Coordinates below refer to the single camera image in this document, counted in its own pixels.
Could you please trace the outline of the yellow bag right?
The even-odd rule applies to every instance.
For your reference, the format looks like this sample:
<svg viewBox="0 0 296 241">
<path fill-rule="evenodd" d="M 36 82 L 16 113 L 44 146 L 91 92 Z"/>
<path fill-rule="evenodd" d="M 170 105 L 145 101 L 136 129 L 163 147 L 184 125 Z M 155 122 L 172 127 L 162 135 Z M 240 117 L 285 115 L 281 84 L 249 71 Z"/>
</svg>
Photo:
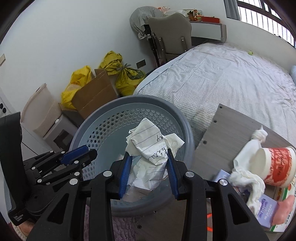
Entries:
<svg viewBox="0 0 296 241">
<path fill-rule="evenodd" d="M 115 88 L 120 96 L 133 95 L 137 86 L 146 78 L 146 74 L 125 64 L 119 69 L 115 81 Z"/>
</svg>

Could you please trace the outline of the white tissue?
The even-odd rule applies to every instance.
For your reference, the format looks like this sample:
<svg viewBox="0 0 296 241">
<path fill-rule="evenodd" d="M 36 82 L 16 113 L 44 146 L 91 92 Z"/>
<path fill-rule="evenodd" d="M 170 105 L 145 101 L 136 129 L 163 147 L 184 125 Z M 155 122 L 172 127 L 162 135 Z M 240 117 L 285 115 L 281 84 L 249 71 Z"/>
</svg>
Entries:
<svg viewBox="0 0 296 241">
<path fill-rule="evenodd" d="M 245 144 L 239 154 L 233 160 L 233 172 L 237 170 L 250 169 L 250 161 L 256 152 L 261 148 L 261 144 L 266 141 L 268 133 L 264 130 L 263 126 L 255 130 L 251 135 L 251 139 Z"/>
<path fill-rule="evenodd" d="M 261 208 L 259 199 L 265 191 L 265 183 L 262 178 L 248 170 L 233 168 L 228 180 L 235 187 L 249 190 L 250 195 L 246 204 L 251 212 L 257 216 Z"/>
</svg>

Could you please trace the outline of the grey garment on chair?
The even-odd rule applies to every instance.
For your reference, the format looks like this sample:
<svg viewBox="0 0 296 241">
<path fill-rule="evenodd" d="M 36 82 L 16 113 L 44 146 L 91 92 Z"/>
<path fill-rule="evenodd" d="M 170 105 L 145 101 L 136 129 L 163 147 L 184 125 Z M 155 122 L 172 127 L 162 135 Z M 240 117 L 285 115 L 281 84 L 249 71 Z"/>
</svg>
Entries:
<svg viewBox="0 0 296 241">
<path fill-rule="evenodd" d="M 163 18 L 165 15 L 153 6 L 137 8 L 129 18 L 131 28 L 137 33 L 140 40 L 147 37 L 144 25 L 148 24 L 149 18 Z"/>
</svg>

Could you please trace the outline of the pink pig toy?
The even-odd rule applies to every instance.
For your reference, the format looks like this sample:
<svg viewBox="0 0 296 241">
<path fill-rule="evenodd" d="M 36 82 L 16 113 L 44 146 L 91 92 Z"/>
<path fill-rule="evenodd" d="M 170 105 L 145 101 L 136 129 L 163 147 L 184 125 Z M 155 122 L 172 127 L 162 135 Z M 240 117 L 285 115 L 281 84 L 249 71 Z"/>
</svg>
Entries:
<svg viewBox="0 0 296 241">
<path fill-rule="evenodd" d="M 292 212 L 294 201 L 295 196 L 289 195 L 285 200 L 278 202 L 278 207 L 271 225 L 281 225 L 285 223 L 288 215 Z"/>
</svg>

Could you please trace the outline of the orange plastic tool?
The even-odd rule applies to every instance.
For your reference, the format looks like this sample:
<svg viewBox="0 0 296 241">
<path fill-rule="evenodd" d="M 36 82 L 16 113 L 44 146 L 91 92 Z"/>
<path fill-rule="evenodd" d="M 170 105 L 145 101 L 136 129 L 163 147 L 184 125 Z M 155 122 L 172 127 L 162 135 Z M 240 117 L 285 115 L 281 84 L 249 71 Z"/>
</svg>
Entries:
<svg viewBox="0 0 296 241">
<path fill-rule="evenodd" d="M 209 226 L 211 218 L 212 218 L 212 213 L 208 213 L 207 214 L 207 231 L 208 232 L 213 232 L 213 228 Z"/>
</svg>

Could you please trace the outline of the grey padded chair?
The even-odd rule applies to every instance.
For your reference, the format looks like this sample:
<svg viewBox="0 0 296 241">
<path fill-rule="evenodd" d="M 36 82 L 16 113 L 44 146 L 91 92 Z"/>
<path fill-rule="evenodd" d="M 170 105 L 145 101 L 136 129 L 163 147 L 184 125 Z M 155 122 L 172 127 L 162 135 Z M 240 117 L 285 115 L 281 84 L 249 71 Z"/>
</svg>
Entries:
<svg viewBox="0 0 296 241">
<path fill-rule="evenodd" d="M 147 21 L 145 29 L 157 66 L 161 65 L 160 60 L 167 63 L 191 49 L 192 26 L 181 13 L 162 18 L 150 17 Z"/>
</svg>

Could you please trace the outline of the yellow bag middle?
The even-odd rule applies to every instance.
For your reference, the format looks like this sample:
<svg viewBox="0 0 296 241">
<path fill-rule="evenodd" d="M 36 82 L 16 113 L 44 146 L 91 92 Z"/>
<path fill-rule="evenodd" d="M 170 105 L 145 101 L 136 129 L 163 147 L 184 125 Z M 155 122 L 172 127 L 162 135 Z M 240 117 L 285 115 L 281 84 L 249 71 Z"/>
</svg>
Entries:
<svg viewBox="0 0 296 241">
<path fill-rule="evenodd" d="M 104 69 L 109 76 L 117 75 L 122 65 L 123 57 L 121 54 L 114 51 L 109 51 L 98 66 L 99 69 Z"/>
</svg>

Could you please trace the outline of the yellow bag left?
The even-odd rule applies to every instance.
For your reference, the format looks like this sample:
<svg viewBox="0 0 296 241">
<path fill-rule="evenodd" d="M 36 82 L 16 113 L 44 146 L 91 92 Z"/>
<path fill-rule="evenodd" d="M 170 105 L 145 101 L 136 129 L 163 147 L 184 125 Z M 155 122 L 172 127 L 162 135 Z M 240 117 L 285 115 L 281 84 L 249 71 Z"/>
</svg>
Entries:
<svg viewBox="0 0 296 241">
<path fill-rule="evenodd" d="M 72 99 L 76 92 L 88 84 L 93 79 L 91 67 L 86 65 L 74 71 L 71 75 L 70 82 L 61 93 L 61 104 L 66 109 L 76 110 L 72 104 Z"/>
</svg>

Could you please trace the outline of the red white paper cup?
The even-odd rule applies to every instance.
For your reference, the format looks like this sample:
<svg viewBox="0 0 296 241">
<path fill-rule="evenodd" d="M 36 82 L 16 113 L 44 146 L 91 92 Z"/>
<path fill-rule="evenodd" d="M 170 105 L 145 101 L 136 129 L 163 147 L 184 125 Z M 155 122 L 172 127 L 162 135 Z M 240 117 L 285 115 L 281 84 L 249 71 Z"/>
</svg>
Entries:
<svg viewBox="0 0 296 241">
<path fill-rule="evenodd" d="M 287 188 L 295 176 L 295 149 L 260 148 L 250 161 L 250 171 L 267 185 Z"/>
</svg>

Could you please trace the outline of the red box on desk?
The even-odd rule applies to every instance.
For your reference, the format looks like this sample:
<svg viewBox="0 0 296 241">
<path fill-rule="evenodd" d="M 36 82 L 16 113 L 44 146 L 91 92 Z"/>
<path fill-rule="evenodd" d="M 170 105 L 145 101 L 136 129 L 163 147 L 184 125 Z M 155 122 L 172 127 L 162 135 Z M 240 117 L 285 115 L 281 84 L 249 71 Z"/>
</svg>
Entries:
<svg viewBox="0 0 296 241">
<path fill-rule="evenodd" d="M 215 23 L 215 24 L 220 23 L 220 19 L 215 18 L 214 16 L 202 16 L 202 21 L 206 23 Z"/>
</svg>

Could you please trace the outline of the yellow bag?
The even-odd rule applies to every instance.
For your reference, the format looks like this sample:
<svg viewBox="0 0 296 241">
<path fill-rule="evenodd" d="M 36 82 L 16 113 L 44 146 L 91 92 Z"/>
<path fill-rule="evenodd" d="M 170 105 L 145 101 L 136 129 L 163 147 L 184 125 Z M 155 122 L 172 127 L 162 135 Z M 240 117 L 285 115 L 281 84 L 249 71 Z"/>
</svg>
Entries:
<svg viewBox="0 0 296 241">
<path fill-rule="evenodd" d="M 70 82 L 61 93 L 61 104 L 66 109 L 76 110 L 72 104 L 72 99 L 76 92 L 88 84 L 93 79 L 91 67 L 86 65 L 74 71 L 71 75 Z"/>
<path fill-rule="evenodd" d="M 109 76 L 117 75 L 122 65 L 123 57 L 121 54 L 114 51 L 109 51 L 98 66 L 99 69 L 104 69 Z"/>
<path fill-rule="evenodd" d="M 115 81 L 115 88 L 120 96 L 133 95 L 137 86 L 146 78 L 146 74 L 125 64 L 119 69 Z"/>
</svg>

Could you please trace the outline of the lined paper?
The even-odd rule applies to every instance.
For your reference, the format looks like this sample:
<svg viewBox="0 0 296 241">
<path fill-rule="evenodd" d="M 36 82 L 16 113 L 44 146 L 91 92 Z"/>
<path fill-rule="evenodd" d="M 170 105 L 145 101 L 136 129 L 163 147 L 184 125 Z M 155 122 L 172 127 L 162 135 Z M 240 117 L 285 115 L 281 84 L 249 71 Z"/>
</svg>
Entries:
<svg viewBox="0 0 296 241">
<path fill-rule="evenodd" d="M 125 151 L 130 156 L 139 157 L 131 169 L 128 185 L 130 189 L 143 192 L 154 190 L 167 177 L 168 149 L 175 157 L 185 143 L 175 133 L 163 135 L 147 118 L 129 131 L 126 142 Z"/>
</svg>

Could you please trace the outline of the purple Zootopia toothpaste box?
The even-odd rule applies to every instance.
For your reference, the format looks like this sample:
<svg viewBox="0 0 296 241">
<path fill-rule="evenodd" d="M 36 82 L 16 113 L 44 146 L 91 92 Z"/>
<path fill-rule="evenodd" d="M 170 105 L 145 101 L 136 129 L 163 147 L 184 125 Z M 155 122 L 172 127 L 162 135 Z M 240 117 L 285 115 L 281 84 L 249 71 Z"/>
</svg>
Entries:
<svg viewBox="0 0 296 241">
<path fill-rule="evenodd" d="M 217 182 L 220 179 L 228 180 L 229 177 L 230 177 L 230 174 L 221 169 L 218 172 L 218 174 L 212 179 L 212 181 Z M 237 193 L 244 200 L 244 202 L 248 201 L 248 198 L 250 196 L 250 192 L 248 188 L 240 188 L 240 187 L 233 187 L 233 188 L 237 191 Z M 278 202 L 265 194 L 263 194 L 260 197 L 259 201 L 260 201 L 260 210 L 256 218 L 262 226 L 266 228 L 271 228 L 273 217 L 278 208 Z"/>
</svg>

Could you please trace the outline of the grey perforated plastic basket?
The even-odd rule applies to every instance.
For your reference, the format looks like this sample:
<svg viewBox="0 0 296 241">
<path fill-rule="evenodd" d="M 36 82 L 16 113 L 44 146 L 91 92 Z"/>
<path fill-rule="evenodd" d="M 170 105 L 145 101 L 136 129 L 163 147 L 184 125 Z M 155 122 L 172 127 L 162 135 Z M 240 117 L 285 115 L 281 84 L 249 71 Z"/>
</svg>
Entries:
<svg viewBox="0 0 296 241">
<path fill-rule="evenodd" d="M 108 170 L 124 155 L 129 130 L 136 128 L 143 118 L 149 119 L 163 135 L 177 134 L 185 143 L 178 150 L 176 160 L 191 167 L 194 137 L 191 126 L 182 112 L 172 103 L 155 96 L 132 95 L 118 98 L 93 112 L 79 127 L 70 150 L 86 145 L 97 150 L 91 167 L 84 168 L 83 178 L 93 179 Z"/>
</svg>

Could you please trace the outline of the light blue pillow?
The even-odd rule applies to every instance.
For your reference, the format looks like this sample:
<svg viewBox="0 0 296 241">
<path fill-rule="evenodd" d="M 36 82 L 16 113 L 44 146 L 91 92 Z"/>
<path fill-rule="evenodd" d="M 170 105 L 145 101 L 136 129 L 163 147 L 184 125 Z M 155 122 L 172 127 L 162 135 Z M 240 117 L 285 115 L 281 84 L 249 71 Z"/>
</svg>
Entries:
<svg viewBox="0 0 296 241">
<path fill-rule="evenodd" d="M 290 69 L 290 76 L 291 78 L 293 79 L 293 82 L 295 83 L 296 85 L 296 66 L 293 65 Z"/>
</svg>

